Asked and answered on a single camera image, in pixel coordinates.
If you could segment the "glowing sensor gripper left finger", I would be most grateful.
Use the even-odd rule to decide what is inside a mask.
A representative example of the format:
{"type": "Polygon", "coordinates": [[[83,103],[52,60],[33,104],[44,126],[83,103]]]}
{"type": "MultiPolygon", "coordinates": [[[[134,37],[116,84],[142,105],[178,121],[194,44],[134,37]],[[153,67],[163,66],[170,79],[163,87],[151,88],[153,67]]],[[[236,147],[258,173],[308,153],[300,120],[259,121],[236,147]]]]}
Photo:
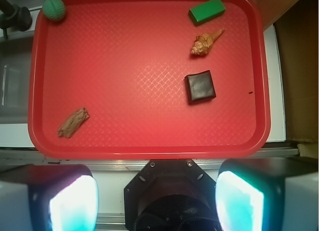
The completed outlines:
{"type": "Polygon", "coordinates": [[[2,231],[93,231],[98,185],[76,165],[23,165],[0,173],[2,231]]]}

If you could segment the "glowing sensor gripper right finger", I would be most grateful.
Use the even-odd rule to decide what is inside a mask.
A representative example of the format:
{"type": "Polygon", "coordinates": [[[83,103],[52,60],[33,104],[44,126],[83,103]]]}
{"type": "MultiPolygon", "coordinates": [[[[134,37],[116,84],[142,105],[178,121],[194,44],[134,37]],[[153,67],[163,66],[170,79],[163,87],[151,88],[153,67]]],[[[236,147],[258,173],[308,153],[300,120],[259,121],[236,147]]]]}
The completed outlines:
{"type": "Polygon", "coordinates": [[[227,159],[219,169],[215,202],[225,231],[317,231],[319,161],[227,159]]]}

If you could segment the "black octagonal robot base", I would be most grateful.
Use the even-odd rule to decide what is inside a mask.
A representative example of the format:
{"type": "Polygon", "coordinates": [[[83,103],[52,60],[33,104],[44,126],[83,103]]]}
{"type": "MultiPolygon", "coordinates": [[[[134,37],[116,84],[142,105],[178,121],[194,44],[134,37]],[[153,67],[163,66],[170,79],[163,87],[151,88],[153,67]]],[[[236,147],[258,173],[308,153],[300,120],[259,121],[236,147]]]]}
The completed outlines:
{"type": "Polygon", "coordinates": [[[191,159],[150,160],[124,188],[129,231],[220,231],[216,181],[191,159]]]}

